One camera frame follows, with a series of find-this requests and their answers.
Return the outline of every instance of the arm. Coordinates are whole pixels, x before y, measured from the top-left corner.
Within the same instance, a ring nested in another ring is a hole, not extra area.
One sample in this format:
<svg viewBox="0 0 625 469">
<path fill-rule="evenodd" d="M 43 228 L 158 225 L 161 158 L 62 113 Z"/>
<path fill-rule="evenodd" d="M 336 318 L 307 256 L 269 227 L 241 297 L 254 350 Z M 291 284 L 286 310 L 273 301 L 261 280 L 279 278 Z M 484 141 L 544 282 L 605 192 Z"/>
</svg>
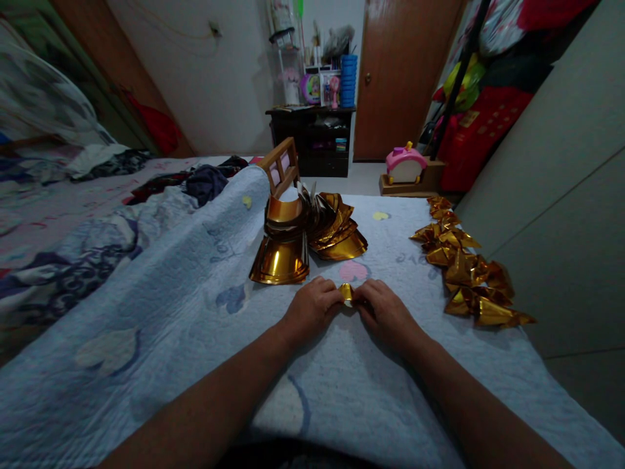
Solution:
<svg viewBox="0 0 625 469">
<path fill-rule="evenodd" d="M 367 280 L 354 300 L 365 326 L 423 378 L 473 467 L 572 467 L 431 339 L 384 282 Z"/>
<path fill-rule="evenodd" d="M 162 408 L 100 468 L 214 466 L 295 351 L 328 327 L 342 302 L 334 282 L 312 280 L 275 326 Z"/>
</svg>

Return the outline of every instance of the wooden door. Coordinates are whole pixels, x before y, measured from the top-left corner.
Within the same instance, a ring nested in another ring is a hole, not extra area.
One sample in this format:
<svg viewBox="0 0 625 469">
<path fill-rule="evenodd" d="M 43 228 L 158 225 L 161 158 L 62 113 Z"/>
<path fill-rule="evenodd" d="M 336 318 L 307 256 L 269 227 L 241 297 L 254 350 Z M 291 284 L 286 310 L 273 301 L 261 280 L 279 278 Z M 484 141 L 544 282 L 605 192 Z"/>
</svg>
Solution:
<svg viewBox="0 0 625 469">
<path fill-rule="evenodd" d="M 367 1 L 355 161 L 416 144 L 464 7 L 465 0 Z"/>
<path fill-rule="evenodd" d="M 175 120 L 105 0 L 50 0 L 50 3 L 109 82 L 109 92 L 127 105 L 148 135 L 139 112 L 121 93 L 120 86 L 132 90 L 140 104 Z M 178 148 L 167 156 L 189 158 L 194 154 L 185 135 L 180 134 Z"/>
</svg>

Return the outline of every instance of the light blue quilt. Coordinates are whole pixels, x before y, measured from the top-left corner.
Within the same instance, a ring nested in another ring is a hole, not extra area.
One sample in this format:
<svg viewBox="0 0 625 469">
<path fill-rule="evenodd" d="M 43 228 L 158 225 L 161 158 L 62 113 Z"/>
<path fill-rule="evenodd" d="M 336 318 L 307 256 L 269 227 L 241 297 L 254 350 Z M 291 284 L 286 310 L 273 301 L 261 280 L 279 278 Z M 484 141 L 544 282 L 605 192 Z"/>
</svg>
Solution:
<svg viewBox="0 0 625 469">
<path fill-rule="evenodd" d="M 278 321 L 300 286 L 247 279 L 268 194 L 260 168 L 242 171 L 0 370 L 0 467 L 98 464 Z M 408 239 L 430 222 L 425 200 L 344 201 L 369 249 L 341 263 L 311 255 L 308 280 L 384 279 L 434 339 L 574 465 L 625 465 L 625 450 L 551 378 L 522 329 L 477 330 L 443 314 L 441 272 Z M 462 467 L 422 391 L 381 349 L 346 308 L 290 364 L 245 438 L 299 437 L 394 467 Z"/>
</svg>

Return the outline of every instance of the forearm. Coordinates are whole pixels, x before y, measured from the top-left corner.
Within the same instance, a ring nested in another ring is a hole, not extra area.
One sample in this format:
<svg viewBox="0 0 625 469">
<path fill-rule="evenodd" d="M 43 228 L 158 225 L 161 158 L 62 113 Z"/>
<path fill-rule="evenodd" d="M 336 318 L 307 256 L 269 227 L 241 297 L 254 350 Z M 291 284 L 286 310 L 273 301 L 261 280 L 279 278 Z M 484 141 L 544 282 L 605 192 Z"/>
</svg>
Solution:
<svg viewBox="0 0 625 469">
<path fill-rule="evenodd" d="M 440 404 L 472 466 L 571 467 L 439 343 L 420 337 L 406 359 Z"/>
<path fill-rule="evenodd" d="M 160 410 L 102 467 L 214 465 L 291 355 L 276 326 L 270 328 Z"/>
</svg>

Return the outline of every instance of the folded gold paper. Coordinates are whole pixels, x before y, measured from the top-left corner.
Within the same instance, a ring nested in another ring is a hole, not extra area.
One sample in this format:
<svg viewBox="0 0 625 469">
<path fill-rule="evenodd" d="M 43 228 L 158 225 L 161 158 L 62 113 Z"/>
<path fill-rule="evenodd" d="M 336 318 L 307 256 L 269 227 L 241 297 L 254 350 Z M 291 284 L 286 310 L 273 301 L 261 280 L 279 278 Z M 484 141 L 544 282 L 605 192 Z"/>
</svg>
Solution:
<svg viewBox="0 0 625 469">
<path fill-rule="evenodd" d="M 502 264 L 492 261 L 488 265 L 488 271 L 488 279 L 486 280 L 488 286 L 503 292 L 510 299 L 514 298 L 514 288 L 512 288 L 512 280 L 510 280 L 508 270 Z"/>
<path fill-rule="evenodd" d="M 343 283 L 339 287 L 340 293 L 343 295 L 343 299 L 345 300 L 345 306 L 352 307 L 352 300 L 354 297 L 354 289 L 349 283 Z"/>
<path fill-rule="evenodd" d="M 532 316 L 509 308 L 514 289 L 506 268 L 466 250 L 482 246 L 457 228 L 460 220 L 450 210 L 448 200 L 429 197 L 428 202 L 437 223 L 417 230 L 410 239 L 421 242 L 427 261 L 443 269 L 445 286 L 451 293 L 445 312 L 475 316 L 477 326 L 508 328 L 536 322 Z"/>
<path fill-rule="evenodd" d="M 367 240 L 350 217 L 354 208 L 340 194 L 308 192 L 298 186 L 298 198 L 282 202 L 271 196 L 265 209 L 265 237 L 249 278 L 259 283 L 300 283 L 310 273 L 309 249 L 321 259 L 343 261 L 362 255 Z"/>
</svg>

